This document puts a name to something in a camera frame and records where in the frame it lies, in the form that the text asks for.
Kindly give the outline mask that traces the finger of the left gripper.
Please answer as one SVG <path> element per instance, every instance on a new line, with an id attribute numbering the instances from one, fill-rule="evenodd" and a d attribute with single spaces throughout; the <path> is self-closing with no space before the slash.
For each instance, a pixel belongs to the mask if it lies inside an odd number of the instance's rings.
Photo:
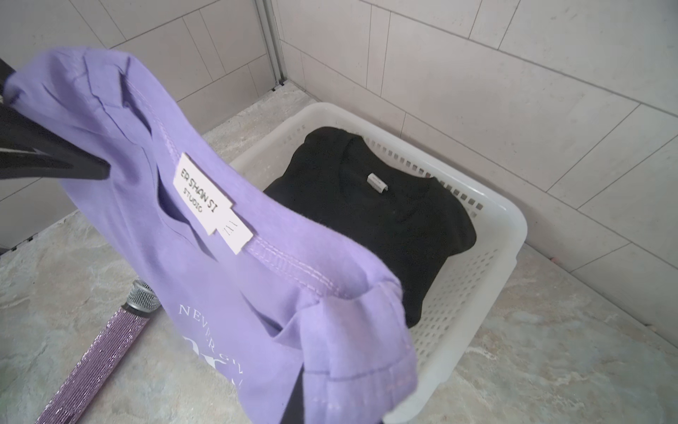
<path id="1" fill-rule="evenodd" d="M 111 166 L 1 105 L 1 178 L 104 180 Z"/>

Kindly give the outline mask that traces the purple Persist t-shirt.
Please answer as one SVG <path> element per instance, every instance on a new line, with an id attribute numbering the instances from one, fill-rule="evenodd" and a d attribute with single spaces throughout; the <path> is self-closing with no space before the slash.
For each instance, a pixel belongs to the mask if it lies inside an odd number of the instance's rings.
<path id="1" fill-rule="evenodd" d="M 417 388 L 398 279 L 361 245 L 226 164 L 134 56 L 52 49 L 12 74 L 21 115 L 109 164 L 66 179 L 255 423 L 303 390 L 307 423 L 378 423 Z"/>

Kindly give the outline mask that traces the black t-shirt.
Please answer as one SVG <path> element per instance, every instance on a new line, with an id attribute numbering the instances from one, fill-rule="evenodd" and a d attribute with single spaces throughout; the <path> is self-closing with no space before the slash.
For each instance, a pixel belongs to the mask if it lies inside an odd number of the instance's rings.
<path id="1" fill-rule="evenodd" d="M 376 254 L 401 282 L 410 328 L 444 263 L 477 241 L 466 209 L 436 178 L 389 166 L 358 134 L 335 127 L 308 134 L 264 192 Z"/>

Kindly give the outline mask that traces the white plastic laundry basket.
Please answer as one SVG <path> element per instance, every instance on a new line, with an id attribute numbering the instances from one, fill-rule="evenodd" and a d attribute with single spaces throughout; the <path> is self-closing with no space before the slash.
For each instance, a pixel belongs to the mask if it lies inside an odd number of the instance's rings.
<path id="1" fill-rule="evenodd" d="M 319 102 L 286 119 L 231 166 L 263 189 L 280 177 L 313 130 L 331 126 L 361 136 L 386 164 L 438 181 L 464 204 L 477 233 L 474 247 L 446 261 L 423 303 L 411 336 L 418 357 L 418 388 L 384 417 L 406 423 L 448 380 L 517 265 L 527 224 L 517 206 L 474 178 L 334 104 Z"/>

